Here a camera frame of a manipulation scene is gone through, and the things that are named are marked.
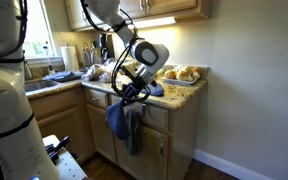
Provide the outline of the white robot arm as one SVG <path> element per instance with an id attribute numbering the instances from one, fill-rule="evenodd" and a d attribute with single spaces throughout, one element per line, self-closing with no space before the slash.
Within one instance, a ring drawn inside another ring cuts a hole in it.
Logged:
<path id="1" fill-rule="evenodd" d="M 87 18 L 96 16 L 121 38 L 127 53 L 141 63 L 132 82 L 118 95 L 138 101 L 139 92 L 154 83 L 154 75 L 169 57 L 162 44 L 151 44 L 129 29 L 119 0 L 80 0 Z M 25 82 L 24 43 L 28 21 L 27 0 L 0 0 L 0 180 L 59 180 L 64 173 L 49 154 L 26 96 L 28 90 L 54 86 L 51 80 Z"/>

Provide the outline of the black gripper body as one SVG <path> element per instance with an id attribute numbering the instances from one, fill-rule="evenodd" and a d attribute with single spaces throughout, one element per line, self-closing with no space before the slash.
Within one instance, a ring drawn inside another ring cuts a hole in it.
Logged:
<path id="1" fill-rule="evenodd" d="M 137 92 L 150 93 L 153 87 L 157 86 L 155 74 L 157 70 L 146 65 L 140 65 L 131 76 L 131 85 Z"/>

